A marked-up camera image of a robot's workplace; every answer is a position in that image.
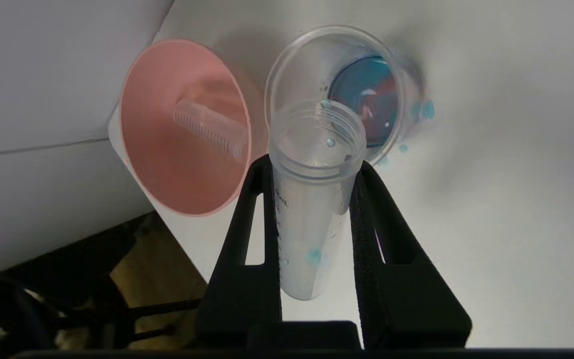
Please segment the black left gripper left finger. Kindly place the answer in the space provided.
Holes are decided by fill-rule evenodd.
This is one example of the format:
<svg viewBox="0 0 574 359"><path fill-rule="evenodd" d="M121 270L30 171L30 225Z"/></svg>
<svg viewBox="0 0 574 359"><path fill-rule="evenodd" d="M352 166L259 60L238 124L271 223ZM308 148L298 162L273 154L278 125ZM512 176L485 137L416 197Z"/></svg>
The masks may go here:
<svg viewBox="0 0 574 359"><path fill-rule="evenodd" d="M246 265L258 196L263 196L264 261ZM282 321L280 256L269 155L246 174L215 269L198 307L199 348L241 348L252 329Z"/></svg>

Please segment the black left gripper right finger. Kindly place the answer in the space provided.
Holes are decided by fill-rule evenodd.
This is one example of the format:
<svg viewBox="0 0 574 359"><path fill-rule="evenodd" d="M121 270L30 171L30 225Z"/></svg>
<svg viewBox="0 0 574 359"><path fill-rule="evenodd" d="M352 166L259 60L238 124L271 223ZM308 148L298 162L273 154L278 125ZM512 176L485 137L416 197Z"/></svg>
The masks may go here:
<svg viewBox="0 0 574 359"><path fill-rule="evenodd" d="M462 349L472 320L368 162L349 202L358 313L366 349Z"/></svg>

